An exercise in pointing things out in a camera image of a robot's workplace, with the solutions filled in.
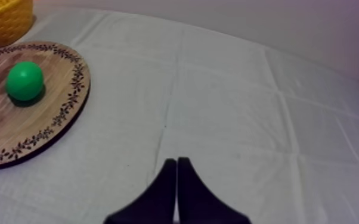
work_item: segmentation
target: yellow basket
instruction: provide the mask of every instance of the yellow basket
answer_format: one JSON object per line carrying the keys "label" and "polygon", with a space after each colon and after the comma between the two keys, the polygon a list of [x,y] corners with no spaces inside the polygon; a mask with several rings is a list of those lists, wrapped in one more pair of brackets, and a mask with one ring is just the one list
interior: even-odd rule
{"label": "yellow basket", "polygon": [[0,46],[22,37],[32,26],[33,0],[0,0]]}

